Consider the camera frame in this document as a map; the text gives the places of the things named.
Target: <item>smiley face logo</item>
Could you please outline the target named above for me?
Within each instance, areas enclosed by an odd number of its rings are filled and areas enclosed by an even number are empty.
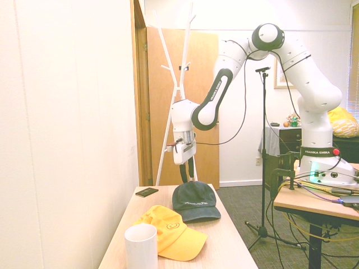
[[[168,230],[172,230],[172,229],[176,229],[176,228],[178,228],[179,227],[179,223],[177,222],[177,223],[170,223],[170,224],[167,224],[167,229]]]

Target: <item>framed picture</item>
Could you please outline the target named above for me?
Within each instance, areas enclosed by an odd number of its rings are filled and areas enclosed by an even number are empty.
[[[295,89],[293,84],[288,81],[290,89]],[[284,76],[282,67],[277,59],[274,59],[274,88],[275,89],[287,89],[286,77]]]

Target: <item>yellow bag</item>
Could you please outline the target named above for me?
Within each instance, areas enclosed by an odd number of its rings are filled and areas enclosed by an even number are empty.
[[[359,136],[359,124],[345,108],[338,106],[329,111],[328,115],[335,136],[345,138]]]

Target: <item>black cap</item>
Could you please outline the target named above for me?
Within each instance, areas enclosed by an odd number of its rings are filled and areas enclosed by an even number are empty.
[[[173,192],[173,210],[182,216],[183,222],[201,222],[220,218],[215,207],[217,199],[212,188],[201,181],[189,181]]]

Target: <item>white cup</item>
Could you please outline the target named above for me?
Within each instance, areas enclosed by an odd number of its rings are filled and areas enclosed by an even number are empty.
[[[141,223],[125,231],[127,269],[158,269],[157,229]]]

